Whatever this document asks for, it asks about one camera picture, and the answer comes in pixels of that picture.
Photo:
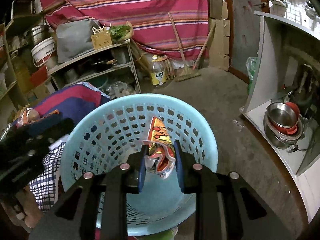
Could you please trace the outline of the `left hand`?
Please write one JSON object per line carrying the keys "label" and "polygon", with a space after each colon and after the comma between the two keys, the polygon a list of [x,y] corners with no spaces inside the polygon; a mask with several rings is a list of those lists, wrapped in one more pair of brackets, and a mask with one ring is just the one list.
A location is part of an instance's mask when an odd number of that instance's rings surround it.
{"label": "left hand", "polygon": [[28,185],[16,194],[16,198],[18,210],[2,200],[1,205],[14,225],[21,226],[30,232],[44,216],[44,213],[39,209],[35,196]]}

